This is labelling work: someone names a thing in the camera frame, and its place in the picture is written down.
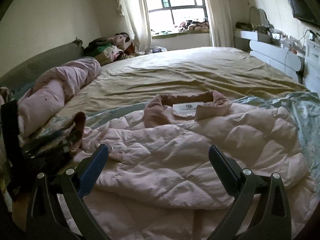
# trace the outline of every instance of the white nightstand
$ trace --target white nightstand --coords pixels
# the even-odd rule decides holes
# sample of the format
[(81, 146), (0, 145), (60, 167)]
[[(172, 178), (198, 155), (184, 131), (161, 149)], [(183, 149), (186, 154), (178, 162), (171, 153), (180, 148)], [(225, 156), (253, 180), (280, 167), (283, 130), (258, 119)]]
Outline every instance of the white nightstand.
[(306, 44), (303, 85), (320, 95), (320, 45), (310, 40)]

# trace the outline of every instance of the pink duvet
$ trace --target pink duvet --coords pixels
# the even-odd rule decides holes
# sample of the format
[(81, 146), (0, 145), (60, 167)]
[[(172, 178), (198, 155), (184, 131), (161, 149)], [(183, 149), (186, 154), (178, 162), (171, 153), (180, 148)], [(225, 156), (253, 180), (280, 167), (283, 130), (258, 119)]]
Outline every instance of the pink duvet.
[(70, 61), (43, 73), (18, 102), (21, 135), (27, 137), (45, 125), (65, 106), (67, 100), (100, 73), (100, 64), (94, 58)]
[[(140, 110), (94, 130), (84, 129), (75, 163), (90, 156), (100, 143), (122, 158), (119, 163), (108, 161), (94, 190), (84, 198), (111, 239), (206, 240), (234, 200), (209, 162), (212, 144), (242, 169), (263, 176), (280, 174), (289, 200), (292, 239), (299, 233), (319, 199), (297, 128), (285, 108), (233, 103), (225, 116), (199, 122), (176, 117), (168, 105), (161, 110), (169, 124), (146, 128), (150, 119)], [(155, 116), (149, 112), (148, 117)], [(78, 232), (66, 203), (59, 198), (69, 226)], [(238, 233), (248, 228), (256, 200)]]

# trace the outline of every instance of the windowsill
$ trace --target windowsill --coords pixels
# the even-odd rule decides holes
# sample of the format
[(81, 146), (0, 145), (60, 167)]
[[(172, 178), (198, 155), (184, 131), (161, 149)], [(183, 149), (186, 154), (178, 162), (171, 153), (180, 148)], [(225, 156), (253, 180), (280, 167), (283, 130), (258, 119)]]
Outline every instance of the windowsill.
[(153, 35), (152, 39), (166, 39), (166, 38), (173, 38), (173, 37), (188, 35), (188, 34), (209, 33), (209, 32), (210, 32), (209, 29), (204, 29), (204, 30), (187, 31), (187, 32), (181, 32), (181, 33), (158, 34), (158, 35)]

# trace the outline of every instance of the gray headboard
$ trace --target gray headboard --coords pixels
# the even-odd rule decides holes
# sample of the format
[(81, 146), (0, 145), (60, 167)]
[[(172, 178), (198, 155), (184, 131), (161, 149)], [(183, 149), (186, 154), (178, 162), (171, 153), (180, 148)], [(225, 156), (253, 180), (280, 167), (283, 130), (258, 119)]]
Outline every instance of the gray headboard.
[(16, 66), (0, 78), (0, 87), (8, 87), (14, 92), (14, 97), (19, 99), (30, 89), (36, 79), (48, 69), (58, 67), (66, 62), (84, 56), (82, 41), (75, 41), (49, 49), (40, 53), (20, 65)]

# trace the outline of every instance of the wall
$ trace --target wall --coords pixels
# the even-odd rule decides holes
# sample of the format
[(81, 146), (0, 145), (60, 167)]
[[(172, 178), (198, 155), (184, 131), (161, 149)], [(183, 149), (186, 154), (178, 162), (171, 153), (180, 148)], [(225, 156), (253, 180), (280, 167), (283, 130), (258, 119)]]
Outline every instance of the wall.
[(294, 19), (288, 0), (248, 0), (250, 6), (265, 10), (269, 22), (278, 30), (300, 39), (310, 27)]
[(153, 39), (151, 46), (165, 47), (167, 50), (207, 47), (210, 46), (210, 34), (194, 33), (166, 39)]
[(124, 16), (120, 16), (117, 0), (93, 0), (102, 37), (127, 32)]
[(76, 37), (100, 37), (92, 0), (14, 0), (0, 22), (0, 76)]
[(250, 5), (248, 0), (228, 0), (230, 6), (232, 27), (236, 27), (237, 22), (249, 21)]

